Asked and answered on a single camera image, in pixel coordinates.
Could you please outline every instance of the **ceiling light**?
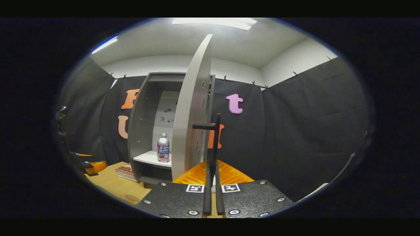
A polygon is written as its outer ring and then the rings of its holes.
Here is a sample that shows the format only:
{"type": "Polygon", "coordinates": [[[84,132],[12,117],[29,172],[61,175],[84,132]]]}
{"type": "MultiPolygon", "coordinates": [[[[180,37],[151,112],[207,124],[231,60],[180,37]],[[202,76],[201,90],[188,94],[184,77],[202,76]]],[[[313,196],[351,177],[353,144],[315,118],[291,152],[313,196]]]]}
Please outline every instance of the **ceiling light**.
{"type": "Polygon", "coordinates": [[[101,49],[105,48],[106,46],[109,46],[109,45],[110,45],[110,44],[112,44],[112,43],[115,43],[115,42],[117,41],[117,37],[118,37],[118,36],[115,36],[115,37],[113,37],[112,39],[110,39],[110,40],[108,40],[108,41],[104,42],[101,46],[99,46],[97,49],[95,49],[95,51],[93,51],[93,52],[92,52],[92,54],[94,54],[95,52],[97,52],[97,51],[99,51],[99,50],[101,50],[101,49]]]}
{"type": "Polygon", "coordinates": [[[216,24],[249,30],[256,22],[252,18],[175,18],[172,24],[216,24]]]}

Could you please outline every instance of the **black fabric backdrop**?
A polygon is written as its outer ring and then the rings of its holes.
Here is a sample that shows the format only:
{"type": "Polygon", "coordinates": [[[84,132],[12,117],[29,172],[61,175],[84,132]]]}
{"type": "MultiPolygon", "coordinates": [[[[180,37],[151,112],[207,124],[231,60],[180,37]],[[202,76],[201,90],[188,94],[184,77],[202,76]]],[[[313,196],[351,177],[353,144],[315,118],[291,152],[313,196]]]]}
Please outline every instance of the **black fabric backdrop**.
{"type": "MultiPolygon", "coordinates": [[[[108,93],[100,119],[100,130],[109,165],[121,161],[130,162],[127,140],[118,133],[118,116],[125,115],[130,118],[132,109],[122,109],[121,106],[126,100],[127,91],[140,89],[145,79],[146,76],[120,78],[108,93]]],[[[126,121],[126,132],[128,126],[129,119],[126,121]]]]}
{"type": "Polygon", "coordinates": [[[263,178],[258,171],[263,150],[264,107],[263,95],[259,86],[252,86],[237,81],[215,80],[211,122],[215,122],[217,113],[221,114],[221,123],[225,126],[220,135],[222,147],[217,158],[235,167],[251,178],[263,178]],[[238,94],[243,102],[239,103],[241,114],[229,111],[226,96],[238,94]]]}
{"type": "Polygon", "coordinates": [[[90,59],[70,75],[58,102],[67,107],[63,131],[70,151],[105,160],[98,123],[113,82],[114,78],[90,59]]]}
{"type": "Polygon", "coordinates": [[[260,171],[294,201],[342,170],[367,126],[365,93],[335,58],[263,91],[265,146],[260,171]]]}

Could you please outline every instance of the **cabinet door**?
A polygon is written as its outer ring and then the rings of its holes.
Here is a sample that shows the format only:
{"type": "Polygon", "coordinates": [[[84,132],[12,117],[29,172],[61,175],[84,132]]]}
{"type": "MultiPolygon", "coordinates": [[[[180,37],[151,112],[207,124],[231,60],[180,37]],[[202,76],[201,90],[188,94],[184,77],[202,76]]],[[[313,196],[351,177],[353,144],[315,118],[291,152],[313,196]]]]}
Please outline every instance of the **cabinet door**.
{"type": "Polygon", "coordinates": [[[207,150],[203,145],[208,132],[193,129],[192,124],[207,123],[212,36],[208,34],[198,47],[182,83],[173,122],[173,179],[199,164],[207,150]]]}

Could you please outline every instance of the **table surface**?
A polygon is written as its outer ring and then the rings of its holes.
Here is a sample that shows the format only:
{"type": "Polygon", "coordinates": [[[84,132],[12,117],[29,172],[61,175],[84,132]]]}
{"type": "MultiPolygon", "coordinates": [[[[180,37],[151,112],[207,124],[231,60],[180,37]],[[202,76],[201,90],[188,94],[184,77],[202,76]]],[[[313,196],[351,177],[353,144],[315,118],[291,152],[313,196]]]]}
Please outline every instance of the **table surface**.
{"type": "MultiPolygon", "coordinates": [[[[103,171],[100,171],[97,176],[88,176],[87,174],[85,174],[85,176],[93,184],[98,185],[116,197],[135,205],[143,199],[151,189],[145,189],[142,182],[136,183],[119,178],[115,169],[126,164],[127,163],[125,162],[120,162],[108,166],[103,171]]],[[[212,213],[213,215],[208,216],[208,218],[222,218],[222,216],[217,215],[216,194],[214,193],[212,194],[212,213]]]]}

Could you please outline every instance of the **metal bolt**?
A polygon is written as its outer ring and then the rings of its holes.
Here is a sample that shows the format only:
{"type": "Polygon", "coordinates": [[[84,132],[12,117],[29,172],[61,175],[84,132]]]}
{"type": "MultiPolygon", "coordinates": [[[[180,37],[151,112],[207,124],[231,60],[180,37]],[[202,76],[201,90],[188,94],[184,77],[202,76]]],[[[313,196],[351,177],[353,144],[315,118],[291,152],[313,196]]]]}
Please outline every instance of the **metal bolt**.
{"type": "Polygon", "coordinates": [[[239,214],[239,211],[238,210],[231,210],[229,212],[229,214],[231,214],[231,215],[237,215],[237,214],[239,214]]]}

